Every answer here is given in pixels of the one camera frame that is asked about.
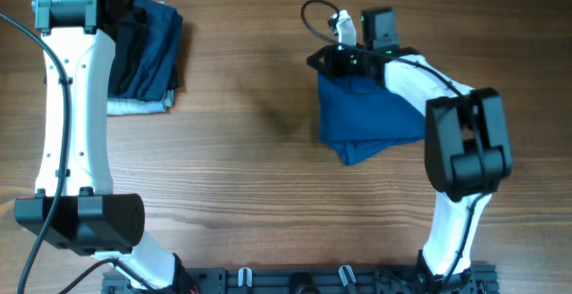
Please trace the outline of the blue polo shirt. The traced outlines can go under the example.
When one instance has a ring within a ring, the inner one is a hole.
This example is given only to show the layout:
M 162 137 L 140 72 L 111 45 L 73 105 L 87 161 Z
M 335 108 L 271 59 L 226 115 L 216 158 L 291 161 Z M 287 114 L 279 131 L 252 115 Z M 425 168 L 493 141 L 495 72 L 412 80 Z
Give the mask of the blue polo shirt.
M 320 141 L 346 165 L 359 164 L 388 147 L 425 138 L 425 118 L 375 81 L 356 75 L 318 76 Z

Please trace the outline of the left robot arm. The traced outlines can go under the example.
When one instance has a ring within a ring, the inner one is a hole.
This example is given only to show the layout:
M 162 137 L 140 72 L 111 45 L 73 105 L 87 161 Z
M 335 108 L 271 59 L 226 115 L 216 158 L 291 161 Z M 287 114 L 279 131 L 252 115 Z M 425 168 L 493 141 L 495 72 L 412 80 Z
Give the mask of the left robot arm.
M 33 0 L 29 33 L 46 63 L 46 134 L 32 197 L 14 203 L 16 222 L 37 243 L 109 264 L 133 290 L 195 293 L 181 260 L 145 229 L 143 201 L 117 194 L 106 145 L 114 32 L 136 0 Z

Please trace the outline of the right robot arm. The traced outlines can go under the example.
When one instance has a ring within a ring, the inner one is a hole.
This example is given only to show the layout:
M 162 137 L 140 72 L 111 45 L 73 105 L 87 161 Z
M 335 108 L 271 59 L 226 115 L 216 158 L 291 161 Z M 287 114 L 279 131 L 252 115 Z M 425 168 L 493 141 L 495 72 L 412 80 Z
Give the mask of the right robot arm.
M 404 47 L 389 7 L 356 27 L 335 9 L 325 46 L 307 58 L 318 74 L 320 138 L 347 165 L 387 147 L 424 142 L 435 190 L 429 237 L 414 281 L 421 293 L 466 290 L 479 220 L 513 167 L 500 94 L 459 83 Z

